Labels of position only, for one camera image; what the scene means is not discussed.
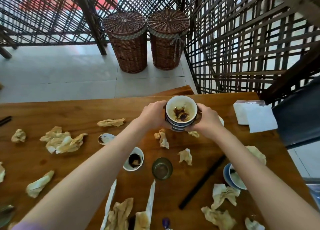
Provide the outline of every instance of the wooden grid partition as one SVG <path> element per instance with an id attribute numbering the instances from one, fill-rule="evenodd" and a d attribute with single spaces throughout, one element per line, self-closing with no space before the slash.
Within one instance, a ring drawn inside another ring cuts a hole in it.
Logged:
<path id="1" fill-rule="evenodd" d="M 107 15 L 135 10 L 147 16 L 180 0 L 0 0 L 0 32 L 18 46 L 74 45 L 108 42 L 101 28 Z M 0 36 L 0 47 L 11 46 Z"/>
<path id="2" fill-rule="evenodd" d="M 320 39 L 320 30 L 282 0 L 186 0 L 186 12 L 186 56 L 200 93 L 261 94 Z"/>

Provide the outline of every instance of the wicker basket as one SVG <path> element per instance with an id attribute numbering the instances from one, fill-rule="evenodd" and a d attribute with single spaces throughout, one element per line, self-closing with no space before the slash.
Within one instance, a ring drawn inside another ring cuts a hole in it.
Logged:
<path id="1" fill-rule="evenodd" d="M 179 10 L 166 9 L 147 18 L 153 64 L 162 70 L 178 66 L 190 21 Z"/>
<path id="2" fill-rule="evenodd" d="M 122 71 L 138 73 L 147 67 L 147 23 L 136 11 L 118 11 L 103 20 Z"/>

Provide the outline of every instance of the stacked dishes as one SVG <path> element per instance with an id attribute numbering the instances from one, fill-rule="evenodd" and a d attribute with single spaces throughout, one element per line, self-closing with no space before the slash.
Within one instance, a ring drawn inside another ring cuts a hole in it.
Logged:
<path id="1" fill-rule="evenodd" d="M 188 96 L 172 97 L 165 107 L 165 120 L 170 123 L 173 131 L 182 132 L 196 120 L 198 106 Z"/>

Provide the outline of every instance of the stack of bowls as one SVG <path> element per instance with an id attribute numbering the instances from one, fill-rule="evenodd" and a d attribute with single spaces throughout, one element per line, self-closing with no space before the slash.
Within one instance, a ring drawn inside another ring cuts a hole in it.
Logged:
<path id="1" fill-rule="evenodd" d="M 178 108 L 178 109 L 185 108 L 189 114 L 188 120 L 184 122 L 178 121 L 174 113 L 175 108 Z M 194 102 L 194 100 L 188 96 L 179 95 L 179 96 L 172 97 L 168 101 L 165 107 L 164 116 L 165 116 L 165 120 L 169 122 L 170 125 L 172 126 L 173 131 L 182 132 L 187 126 L 194 123 L 194 121 L 196 120 L 197 113 L 198 113 L 198 106 Z"/>

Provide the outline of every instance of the chopsticks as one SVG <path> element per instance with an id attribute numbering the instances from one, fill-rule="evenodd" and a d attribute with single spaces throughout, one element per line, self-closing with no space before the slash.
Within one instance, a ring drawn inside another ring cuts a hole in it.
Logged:
<path id="1" fill-rule="evenodd" d="M 179 209 L 183 210 L 189 201 L 194 197 L 194 195 L 200 190 L 200 188 L 206 183 L 210 176 L 216 171 L 216 169 L 223 163 L 226 156 L 222 155 L 217 162 L 215 162 L 212 167 L 206 172 L 206 174 L 199 180 L 195 187 L 190 191 L 190 193 L 184 198 L 184 200 L 179 205 Z"/>
<path id="2" fill-rule="evenodd" d="M 3 126 L 4 124 L 8 123 L 12 120 L 12 116 L 7 116 L 5 119 L 0 120 L 0 126 Z"/>

